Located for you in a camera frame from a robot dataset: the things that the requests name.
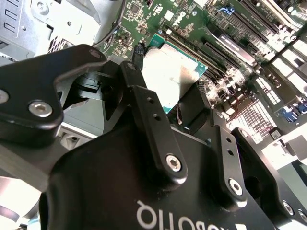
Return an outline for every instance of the black expansion slot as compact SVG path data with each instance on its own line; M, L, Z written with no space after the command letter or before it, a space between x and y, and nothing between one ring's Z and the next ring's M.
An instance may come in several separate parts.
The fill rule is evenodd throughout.
M207 56L202 50L200 50L197 46L195 46L193 43L191 43L186 38L182 37L178 33L175 33L175 35L178 36L178 38L172 36L172 35L166 35L166 39L168 39L170 42L174 43L174 45L180 47L184 51L187 51L187 53L190 53L191 55L195 56L196 59L199 59L204 62L204 64L209 65L221 75L225 75L225 70L220 69L217 65L213 64L212 62L215 62L212 60L209 56Z
M241 65L238 62L236 62L234 59L229 57L227 54L225 54L219 48L215 47L212 43L210 43L209 41L205 40L204 38L202 39L202 42L203 42L204 46L206 46L212 52L214 52L217 56L219 56L220 58L225 60L230 66L232 66L232 67L234 67L236 69L240 69L241 68Z
M277 34L279 30L275 25L269 22L268 19L264 18L249 2L246 0L238 0L245 9L251 13L260 23L262 23L267 29L269 29L272 33Z
M269 40L258 30L253 28L239 13L233 12L232 16L235 17L240 23L242 23L254 36L259 38L262 42L267 43Z
M205 53L205 51L203 51L201 48L197 47L195 44L193 44L191 41L189 41L188 39L186 39L185 37L181 36L176 30L174 30L172 27L166 25L167 29L171 30L172 33L174 33L178 38L180 38L180 40L182 40L183 43L188 44L189 46L192 46L193 49L195 50L194 52L196 53L200 53L203 56L205 56L208 59L211 59L208 54ZM228 57L227 55L225 55L221 50L219 50L218 48L216 48L214 45L212 45L211 43L207 42L207 46L208 48L210 48L212 51L214 51L218 56L220 56L222 59L224 59L226 62L228 62L231 66L234 66L235 68L239 69L241 66L233 59L231 59L230 57Z

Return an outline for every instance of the wire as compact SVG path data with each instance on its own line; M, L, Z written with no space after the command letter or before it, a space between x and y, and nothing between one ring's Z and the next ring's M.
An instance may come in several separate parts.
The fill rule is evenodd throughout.
M111 48L111 45L113 44L114 40L115 40L115 35L113 34L110 37L109 45L107 46L107 48L105 48L103 51L101 51L101 53L106 53Z
M126 0L122 0L121 7L120 7L120 13L119 13L118 18L116 19L112 29L99 42L97 42L96 44L93 44L93 47L97 48L97 47L101 46L119 28L120 22L121 22L121 20L124 16L124 13L125 13L125 7L126 7Z

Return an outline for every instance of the electronic component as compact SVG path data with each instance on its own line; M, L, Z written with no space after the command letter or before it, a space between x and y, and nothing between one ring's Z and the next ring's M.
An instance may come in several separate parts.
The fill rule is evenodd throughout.
M266 36L256 30L251 24L248 23L238 12L234 12L233 17L235 17L239 22L241 22L251 33L259 38L262 42L267 43L269 40Z
M166 113L208 68L189 53L155 34L144 57L143 76Z
M217 39L221 44L223 44L228 50L236 54L242 61L253 66L255 64L255 59L248 54L241 46L239 46L234 40L228 37L223 31L221 31L217 26L209 23L207 25L211 35Z
M227 63L230 66L233 66L236 69L239 69L241 66L240 64L235 61L234 59L232 59L231 57L229 57L228 55L226 55L223 51L221 51L220 49L216 48L212 43L210 43L209 41L206 41L205 38L202 38L201 40L203 42L203 44L208 47L209 49L211 49L215 54L217 54L220 58L224 59L225 61L227 61Z
M170 31L172 33L168 36L168 39L171 40L174 44L180 46L180 48L189 52L193 57L199 58L205 64L209 65L211 67L211 70L215 69L218 73L226 74L226 69L222 69L221 67L219 67L218 64L214 60L212 60L212 58L208 56L201 48L197 47L191 41L178 34L178 32L172 27L165 27L167 31Z
M285 25L291 26L294 21L289 17L273 0L261 0L275 16L281 20Z
M196 2L199 6L204 7L208 0L193 0Z
M136 4L132 4L130 10L134 13L137 14L140 10L140 8Z
M145 0L145 1L146 1L146 4L149 6L149 5L152 4L152 2L153 2L154 0Z
M255 19L257 19L259 22L261 22L267 29L269 29L272 33L277 34L279 30L273 25L271 22L269 22L268 19L264 18L256 9L254 9L253 5L245 0L238 0L245 9L253 15Z

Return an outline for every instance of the green circuit board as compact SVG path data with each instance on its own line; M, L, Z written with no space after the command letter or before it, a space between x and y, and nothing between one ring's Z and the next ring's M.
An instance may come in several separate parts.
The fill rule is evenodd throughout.
M237 0L215 1L214 5L212 5L212 3L210 4L210 1L208 1L204 8L200 7L193 0L154 0L149 6L146 4L145 0L128 0L121 28L116 35L112 47L107 51L107 55L115 54L129 59L134 45L138 42L148 44L154 34L157 33L158 29L163 28L166 24L182 30L182 35L190 41L200 42L201 39L205 37L206 40L219 46L207 30L206 25L210 21L218 25L238 42L247 39L254 44L261 43L248 29L241 25L240 22L236 21L231 15L229 16L222 12L217 13L220 7L227 4L232 5L236 12L244 14L246 20L254 25L259 32L269 36L270 32L250 16L244 9L244 6ZM172 14L174 14L170 21L165 18L167 12L172 12ZM174 21L180 16L181 12L184 12L186 15L182 17L178 26L174 26ZM274 15L264 6L259 7L259 12L262 13L268 21L276 21ZM276 52L270 45L259 44L259 48L259 54L256 55L256 59L259 62L265 60L265 54ZM224 51L230 56L232 55L227 50Z
M296 1L291 0L290 2L298 8ZM225 6L233 7L236 13L240 14L248 24L269 41L267 43L262 42L236 17L219 11ZM256 9L271 24L275 24L278 21L264 4L261 3ZM296 26L293 29L298 31L304 21L296 16L292 16L292 19L295 21ZM203 50L207 57L211 58L211 62L215 66L224 67L227 76L233 77L238 84L243 84L245 79L252 73L251 66L221 45L208 30L208 23L218 26L220 30L229 35L238 44L243 44L246 41L252 43L257 48L257 52L253 53L252 56L258 65L270 60L286 44L280 34L274 34L268 30L237 0L208 0L203 7L194 0L128 0L119 30L109 40L110 44L106 43L100 50L107 57L119 56L123 59L131 60L135 45L144 43L148 47L150 41L159 34L159 30L165 30L169 26L176 30L180 36ZM203 40L210 42L225 55L239 63L240 68L230 68L225 59L204 45ZM216 82L214 84L208 82L207 85L208 88L213 89L211 91L215 92L209 96L210 100L218 100L217 92L220 89L227 90L224 85L221 85L221 87L216 86Z

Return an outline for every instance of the black plastic part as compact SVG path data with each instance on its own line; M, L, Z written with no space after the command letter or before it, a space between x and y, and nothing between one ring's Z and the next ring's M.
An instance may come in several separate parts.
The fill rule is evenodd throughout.
M50 144L63 120L57 92L69 89L81 74L100 70L104 61L99 51L80 45L1 67L0 87L10 98L0 104L0 139L27 145ZM28 106L33 101L48 103L52 114L41 118L30 113Z
M244 8L253 15L259 22L261 22L268 30L270 30L272 33L277 34L279 33L279 30L277 27L269 22L268 19L264 18L255 8L252 4L250 4L247 0L238 0Z
M214 197L227 210L234 211L247 204L247 195L240 166L235 138L228 133L226 121L217 110L210 108L207 97L194 84L180 100L182 121L193 136L210 143L211 186ZM236 180L242 194L237 195L230 187L229 180Z
M212 198L212 151L191 136L172 131L193 169L186 182L173 191L153 184L148 179L142 134L130 124L74 149L59 161L47 190L49 230L178 230L202 224L203 229L210 226L212 230L217 226L274 230L250 195L247 205L236 212L224 210Z
M233 12L232 16L235 17L238 21L240 21L249 31L252 32L254 36L260 39L262 42L267 43L269 41L268 38L266 38L266 36L264 36L254 27L252 27L252 25L249 24L239 13Z
M249 135L243 136L242 130L236 128L232 131L236 137L242 165L244 179L256 178L261 188L258 192L260 206L277 228L305 229L306 223L298 210L307 213L291 189L280 177L278 172L269 163L261 151L255 151L254 141ZM286 202L293 210L291 215L283 205Z

